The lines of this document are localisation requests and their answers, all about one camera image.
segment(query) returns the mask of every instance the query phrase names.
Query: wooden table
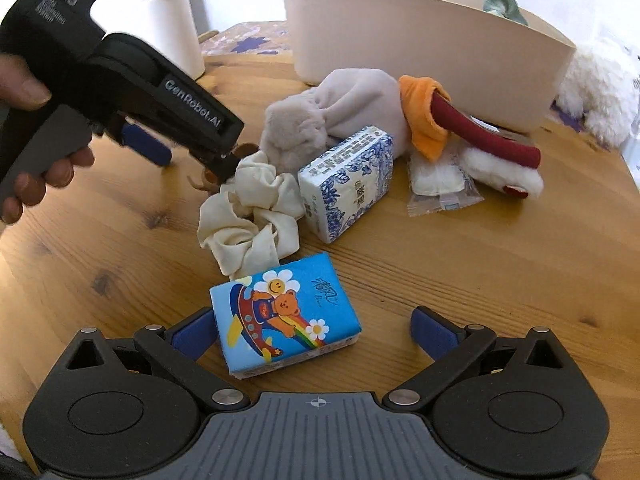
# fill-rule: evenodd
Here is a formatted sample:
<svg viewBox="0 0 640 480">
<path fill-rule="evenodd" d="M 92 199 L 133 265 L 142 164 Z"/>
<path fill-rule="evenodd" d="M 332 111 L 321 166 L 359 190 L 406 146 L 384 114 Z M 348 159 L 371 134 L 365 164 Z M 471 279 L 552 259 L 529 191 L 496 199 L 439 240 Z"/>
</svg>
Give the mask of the wooden table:
<svg viewBox="0 0 640 480">
<path fill-rule="evenodd" d="M 201 83 L 244 119 L 256 141 L 266 105 L 305 89 L 290 58 L 207 60 Z M 364 327 L 353 347 L 242 383 L 245 391 L 372 390 L 379 395 L 426 366 L 409 316 L 427 304 L 454 322 L 499 335 L 533 325 L 557 333 L 610 415 L 600 480 L 640 470 L 640 196 L 620 156 L 551 121 L 532 134 L 546 189 L 518 202 L 481 187 L 486 200 L 410 219 L 398 164 L 389 194 L 337 242 L 302 229 L 297 256 L 329 251 Z M 196 241 L 206 198 L 187 176 L 184 150 L 160 170 L 110 140 L 67 190 L 49 191 L 0 240 L 0 417 L 24 451 L 20 420 L 76 331 L 125 337 L 171 325 L 209 304 L 225 281 Z M 204 366 L 226 375 L 211 349 Z"/>
</svg>

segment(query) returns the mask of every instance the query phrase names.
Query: storage bin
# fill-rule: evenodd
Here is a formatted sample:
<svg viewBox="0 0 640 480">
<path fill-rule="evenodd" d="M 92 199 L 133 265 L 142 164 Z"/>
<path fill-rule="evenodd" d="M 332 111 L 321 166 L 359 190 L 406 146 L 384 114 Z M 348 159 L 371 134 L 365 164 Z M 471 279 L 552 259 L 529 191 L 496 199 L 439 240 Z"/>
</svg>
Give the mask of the storage bin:
<svg viewBox="0 0 640 480">
<path fill-rule="evenodd" d="M 484 0 L 284 0 L 296 73 L 318 84 L 337 68 L 430 76 L 453 104 L 518 132 L 542 124 L 575 45 L 525 9 L 529 27 Z"/>
</svg>

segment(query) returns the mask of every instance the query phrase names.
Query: orange fabric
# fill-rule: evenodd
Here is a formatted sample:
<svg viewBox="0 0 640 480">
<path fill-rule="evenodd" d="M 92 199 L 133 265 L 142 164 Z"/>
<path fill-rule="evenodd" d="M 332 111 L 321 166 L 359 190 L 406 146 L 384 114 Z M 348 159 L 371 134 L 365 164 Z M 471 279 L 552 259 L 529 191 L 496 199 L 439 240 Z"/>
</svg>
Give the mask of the orange fabric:
<svg viewBox="0 0 640 480">
<path fill-rule="evenodd" d="M 449 132 L 433 119 L 431 99 L 434 92 L 447 101 L 451 101 L 451 97 L 440 83 L 430 77 L 403 75 L 399 83 L 402 111 L 411 129 L 411 142 L 427 160 L 435 162 L 442 154 Z"/>
</svg>

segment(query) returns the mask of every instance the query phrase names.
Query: cream scrunchie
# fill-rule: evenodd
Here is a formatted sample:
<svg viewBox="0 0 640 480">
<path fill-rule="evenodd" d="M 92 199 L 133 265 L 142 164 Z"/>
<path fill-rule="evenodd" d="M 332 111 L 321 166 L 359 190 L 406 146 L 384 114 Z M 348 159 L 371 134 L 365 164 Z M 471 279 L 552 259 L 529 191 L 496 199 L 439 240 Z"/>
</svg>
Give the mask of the cream scrunchie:
<svg viewBox="0 0 640 480">
<path fill-rule="evenodd" d="M 200 207 L 198 241 L 225 276 L 244 278 L 277 267 L 300 248 L 297 220 L 304 214 L 295 177 L 277 175 L 266 154 L 257 152 Z"/>
</svg>

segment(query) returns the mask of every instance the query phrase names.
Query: finger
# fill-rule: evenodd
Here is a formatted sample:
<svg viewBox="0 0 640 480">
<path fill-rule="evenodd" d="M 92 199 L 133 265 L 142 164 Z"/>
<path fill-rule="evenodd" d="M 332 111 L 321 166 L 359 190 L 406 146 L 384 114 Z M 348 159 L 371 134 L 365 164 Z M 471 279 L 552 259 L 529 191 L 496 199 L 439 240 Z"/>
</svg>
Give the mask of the finger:
<svg viewBox="0 0 640 480">
<path fill-rule="evenodd" d="M 94 152 L 88 146 L 75 152 L 69 159 L 74 166 L 80 166 L 81 168 L 88 168 L 95 162 Z"/>
<path fill-rule="evenodd" d="M 71 184 L 71 179 L 74 177 L 74 167 L 71 164 L 71 160 L 68 158 L 62 158 L 54 162 L 49 171 L 44 174 L 44 180 L 47 184 L 53 187 L 66 187 Z"/>
<path fill-rule="evenodd" d="M 0 100 L 14 108 L 35 110 L 51 99 L 46 86 L 29 71 L 19 56 L 0 55 Z"/>
<path fill-rule="evenodd" d="M 21 173 L 15 179 L 14 191 L 21 202 L 27 206 L 34 206 L 42 202 L 47 186 L 42 177 L 34 177 L 27 173 Z"/>
<path fill-rule="evenodd" d="M 10 196 L 2 203 L 2 221 L 9 225 L 15 224 L 22 216 L 22 203 L 15 197 Z"/>
</svg>

